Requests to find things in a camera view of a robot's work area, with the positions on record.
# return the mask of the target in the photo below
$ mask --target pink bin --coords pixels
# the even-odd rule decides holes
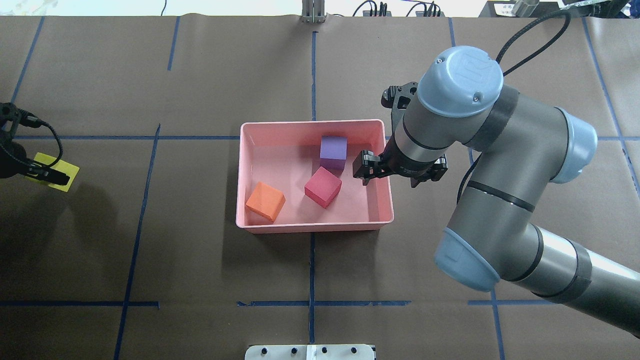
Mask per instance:
[[[347,138],[347,165],[342,188],[326,208],[305,196],[305,183],[318,169],[322,135]],[[240,160],[236,224],[254,234],[311,231],[373,230],[394,220],[389,178],[368,186],[354,179],[351,164],[367,149],[385,148],[385,126],[380,120],[307,122],[248,122],[240,130]],[[244,204],[262,181],[282,191],[287,199],[271,224]]]

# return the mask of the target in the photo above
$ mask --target blue cap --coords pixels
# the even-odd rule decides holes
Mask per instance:
[[[569,133],[568,145],[564,163],[558,174],[551,179],[552,183],[564,184],[575,179],[582,173],[582,169],[589,165],[598,147],[598,135],[591,124],[559,109],[566,119]]]
[[[493,106],[504,78],[489,54],[472,46],[456,46],[438,55],[418,83],[418,99],[445,117],[468,117]]]
[[[491,291],[500,281],[500,275],[487,260],[448,227],[444,229],[435,260],[445,274],[474,290]]]

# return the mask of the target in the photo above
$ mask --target yellow block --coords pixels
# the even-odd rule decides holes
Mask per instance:
[[[56,158],[39,152],[36,154],[36,156],[33,159],[39,163],[43,163],[46,165],[46,164],[51,164]],[[50,188],[58,189],[63,192],[68,192],[69,188],[71,187],[71,184],[74,182],[74,179],[78,174],[78,171],[80,171],[80,168],[62,160],[58,161],[57,164],[53,165],[51,168],[60,172],[64,172],[67,176],[69,176],[69,182],[65,186],[62,186],[62,185],[48,183],[47,181],[39,181],[28,176],[25,176],[25,177],[36,183],[47,185]]]

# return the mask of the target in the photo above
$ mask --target purple cube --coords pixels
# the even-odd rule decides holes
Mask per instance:
[[[347,138],[342,136],[323,136],[320,144],[320,166],[344,170],[347,162]]]

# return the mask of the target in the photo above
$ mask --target white label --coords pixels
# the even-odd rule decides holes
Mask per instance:
[[[513,5],[512,4],[493,4],[495,7],[495,13],[499,16],[510,16],[515,17],[513,15]]]

